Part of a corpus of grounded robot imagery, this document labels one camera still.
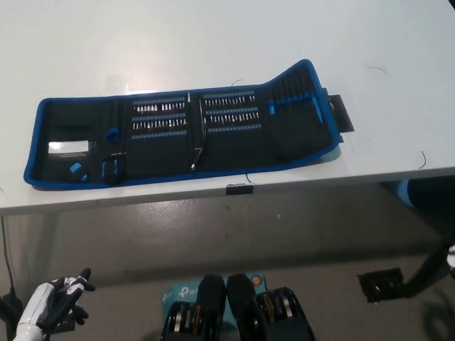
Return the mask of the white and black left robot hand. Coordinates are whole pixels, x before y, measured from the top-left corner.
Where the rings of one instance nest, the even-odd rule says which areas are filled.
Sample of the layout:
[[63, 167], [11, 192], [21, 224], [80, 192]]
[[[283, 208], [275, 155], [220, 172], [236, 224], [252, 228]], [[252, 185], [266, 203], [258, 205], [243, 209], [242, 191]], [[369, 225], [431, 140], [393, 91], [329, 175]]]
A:
[[86, 291], [93, 292], [91, 269], [83, 269], [79, 276], [61, 277], [39, 285], [33, 292], [14, 328], [14, 340], [49, 340], [64, 322], [84, 325], [89, 318], [78, 301]]

